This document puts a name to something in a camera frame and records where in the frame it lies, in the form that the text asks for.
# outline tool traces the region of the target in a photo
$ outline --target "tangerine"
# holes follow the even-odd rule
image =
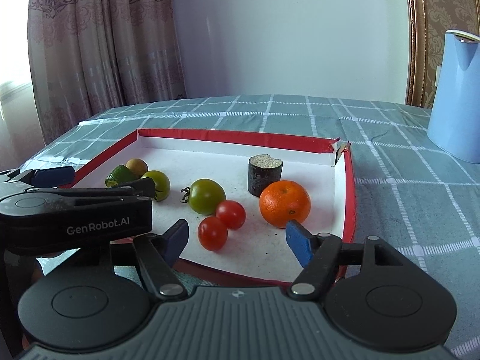
[[[260,195],[260,214],[270,224],[285,228],[295,219],[302,223],[311,209],[308,192],[295,181],[280,180],[270,184]]]

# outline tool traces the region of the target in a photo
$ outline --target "red cherry tomato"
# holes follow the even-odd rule
[[[245,223],[246,213],[240,203],[224,200],[217,205],[215,216],[229,229],[238,230]]]
[[[227,226],[216,216],[209,216],[198,225],[198,240],[208,251],[222,249],[229,236]]]

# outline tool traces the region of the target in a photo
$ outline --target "kettle spout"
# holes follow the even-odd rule
[[[458,65],[463,71],[466,71],[472,62],[480,43],[478,40],[469,39],[461,35],[455,35],[454,37]]]

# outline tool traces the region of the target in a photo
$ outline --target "green tomato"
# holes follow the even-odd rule
[[[213,214],[217,205],[225,200],[220,184],[208,178],[201,178],[181,191],[185,192],[182,201],[188,202],[191,209],[201,215]]]
[[[161,202],[165,200],[170,193],[170,180],[165,173],[159,170],[149,170],[142,178],[150,177],[155,183],[155,200]]]

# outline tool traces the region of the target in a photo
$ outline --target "green fruit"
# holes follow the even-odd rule
[[[142,176],[142,179],[145,177],[150,177],[155,183],[155,200],[157,202],[165,200],[170,193],[170,180],[165,173],[159,170],[149,170]]]
[[[114,170],[105,179],[105,185],[107,187],[114,187],[120,183],[127,183],[129,181],[134,181],[138,179],[129,168],[125,165],[118,165]]]
[[[225,200],[220,184],[208,178],[201,178],[181,191],[185,192],[183,202],[188,202],[191,209],[201,215],[213,214],[217,205]]]
[[[141,160],[140,158],[132,158],[128,160],[125,166],[129,168],[131,172],[139,178],[148,172],[148,166],[146,162]]]

